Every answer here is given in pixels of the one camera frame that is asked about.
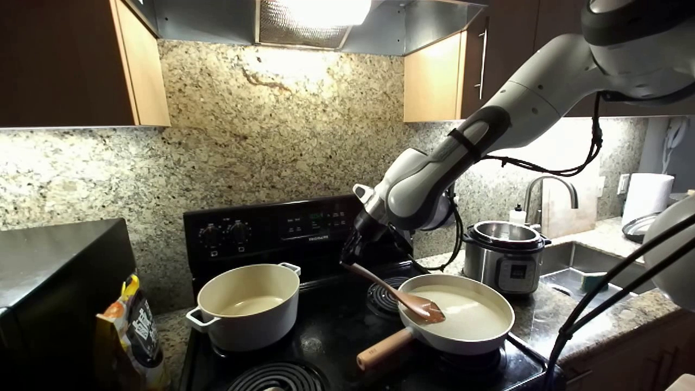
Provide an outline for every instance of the granite backsplash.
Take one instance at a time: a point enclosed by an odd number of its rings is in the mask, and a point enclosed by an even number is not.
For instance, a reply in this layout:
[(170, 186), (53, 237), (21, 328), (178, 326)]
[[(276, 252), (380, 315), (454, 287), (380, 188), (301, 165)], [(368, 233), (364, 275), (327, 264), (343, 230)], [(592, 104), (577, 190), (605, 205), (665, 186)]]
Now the granite backsplash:
[[(161, 41), (170, 127), (0, 132), (0, 228), (124, 217), (153, 313), (191, 303), (182, 212), (346, 194), (374, 184), (406, 146), (428, 149), (454, 124), (402, 121), (402, 59)], [(599, 217), (636, 167), (642, 120), (603, 120)], [(561, 120), (518, 154), (581, 161), (587, 120)], [(455, 184), (465, 222), (504, 217), (533, 173), (480, 163)], [(416, 253), (450, 250), (416, 234)]]

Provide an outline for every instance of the bottle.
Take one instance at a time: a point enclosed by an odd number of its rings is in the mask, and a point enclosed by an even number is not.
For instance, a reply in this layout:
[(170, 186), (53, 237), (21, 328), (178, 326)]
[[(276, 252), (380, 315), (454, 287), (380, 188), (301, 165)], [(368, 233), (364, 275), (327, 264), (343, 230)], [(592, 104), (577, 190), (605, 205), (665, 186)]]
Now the bottle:
[(525, 223), (525, 210), (521, 209), (521, 203), (516, 203), (513, 210), (507, 210), (507, 222)]

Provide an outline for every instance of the black stovetop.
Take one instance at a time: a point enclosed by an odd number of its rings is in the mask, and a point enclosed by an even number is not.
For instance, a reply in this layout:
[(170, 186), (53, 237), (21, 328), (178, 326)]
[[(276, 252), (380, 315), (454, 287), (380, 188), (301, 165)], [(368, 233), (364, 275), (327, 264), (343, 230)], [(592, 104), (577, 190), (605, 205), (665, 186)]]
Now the black stovetop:
[[(391, 273), (387, 279), (397, 284), (406, 273)], [(374, 284), (354, 275), (303, 284), (293, 330), (257, 351), (218, 356), (209, 338), (193, 330), (179, 388), (538, 388), (542, 366), (513, 337), (500, 351), (473, 358), (441, 354), (410, 340), (377, 366), (358, 368), (356, 354), (359, 349), (402, 328), (388, 299), (384, 305), (374, 303), (374, 299), (367, 299), (371, 293), (381, 298)]]

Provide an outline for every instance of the wall outlet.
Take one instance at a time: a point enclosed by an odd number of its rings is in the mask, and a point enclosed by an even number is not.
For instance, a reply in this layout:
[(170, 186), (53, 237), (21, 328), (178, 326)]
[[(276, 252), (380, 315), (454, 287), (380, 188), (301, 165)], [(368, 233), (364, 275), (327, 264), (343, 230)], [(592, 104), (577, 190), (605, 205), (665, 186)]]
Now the wall outlet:
[(614, 196), (626, 196), (626, 194), (627, 194), (627, 184), (630, 184), (630, 173), (621, 173), (621, 176), (616, 177)]

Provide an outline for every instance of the white frying pan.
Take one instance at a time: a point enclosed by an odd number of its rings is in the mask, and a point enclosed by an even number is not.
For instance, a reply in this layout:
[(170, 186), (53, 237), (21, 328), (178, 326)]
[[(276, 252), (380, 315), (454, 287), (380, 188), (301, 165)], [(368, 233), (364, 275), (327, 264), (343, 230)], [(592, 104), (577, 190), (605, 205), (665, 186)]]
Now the white frying pan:
[(506, 331), (515, 326), (515, 311), (494, 288), (462, 275), (426, 273), (407, 277), (400, 290), (424, 295), (447, 315), (441, 324), (416, 324), (400, 303), (404, 330), (381, 338), (356, 356), (359, 368), (397, 351), (412, 337), (447, 354), (487, 354), (500, 349)]

